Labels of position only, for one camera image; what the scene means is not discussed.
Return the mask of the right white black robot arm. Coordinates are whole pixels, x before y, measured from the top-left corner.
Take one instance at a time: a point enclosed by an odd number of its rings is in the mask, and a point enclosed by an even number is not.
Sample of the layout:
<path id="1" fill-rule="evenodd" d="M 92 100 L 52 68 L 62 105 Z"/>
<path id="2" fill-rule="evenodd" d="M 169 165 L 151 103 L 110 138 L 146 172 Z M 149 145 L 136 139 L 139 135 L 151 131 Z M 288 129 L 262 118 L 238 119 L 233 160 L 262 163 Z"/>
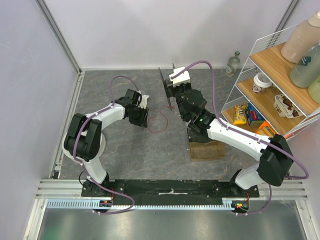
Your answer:
<path id="1" fill-rule="evenodd" d="M 240 197 L 247 189 L 261 183 L 282 185 L 293 164 L 287 156 L 291 153 L 290 147 L 282 135 L 259 135 L 228 124 L 206 110 L 207 101 L 190 83 L 169 86 L 166 95 L 175 98 L 181 119 L 194 134 L 226 143 L 257 161 L 257 164 L 234 174 L 229 184 L 233 196 Z"/>

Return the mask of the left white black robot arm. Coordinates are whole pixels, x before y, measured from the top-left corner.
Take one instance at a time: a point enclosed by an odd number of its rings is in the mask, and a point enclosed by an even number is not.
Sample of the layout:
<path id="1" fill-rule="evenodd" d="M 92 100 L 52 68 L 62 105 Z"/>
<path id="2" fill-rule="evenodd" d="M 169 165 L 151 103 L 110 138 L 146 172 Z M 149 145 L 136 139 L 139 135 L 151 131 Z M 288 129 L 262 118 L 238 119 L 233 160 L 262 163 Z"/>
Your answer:
<path id="1" fill-rule="evenodd" d="M 85 174 L 84 190 L 92 190 L 99 197 L 114 193 L 110 189 L 109 175 L 103 168 L 100 156 L 106 139 L 102 131 L 111 124 L 128 119 L 129 123 L 147 127 L 149 95 L 128 89 L 125 96 L 113 100 L 107 107 L 89 114 L 76 113 L 63 137 L 65 156 L 79 164 Z"/>

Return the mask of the dark grey cable spool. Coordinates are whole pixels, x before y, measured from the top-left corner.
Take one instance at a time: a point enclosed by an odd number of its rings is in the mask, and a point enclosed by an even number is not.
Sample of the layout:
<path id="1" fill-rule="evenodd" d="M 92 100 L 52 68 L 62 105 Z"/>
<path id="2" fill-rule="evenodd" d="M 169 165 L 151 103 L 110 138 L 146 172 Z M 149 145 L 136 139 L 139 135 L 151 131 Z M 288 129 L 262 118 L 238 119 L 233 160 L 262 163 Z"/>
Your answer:
<path id="1" fill-rule="evenodd" d="M 172 106 L 172 103 L 171 103 L 171 98 L 175 99 L 175 96 L 174 96 L 174 93 L 173 93 L 173 90 L 174 90 L 173 84 L 169 79 L 164 78 L 164 74 L 163 74 L 162 69 L 160 67 L 158 67 L 158 71 L 159 71 L 161 82 L 162 82 L 163 87 L 164 87 L 166 99 L 167 99 L 167 102 L 168 102 L 168 107 L 172 111 L 173 110 L 173 106 Z"/>

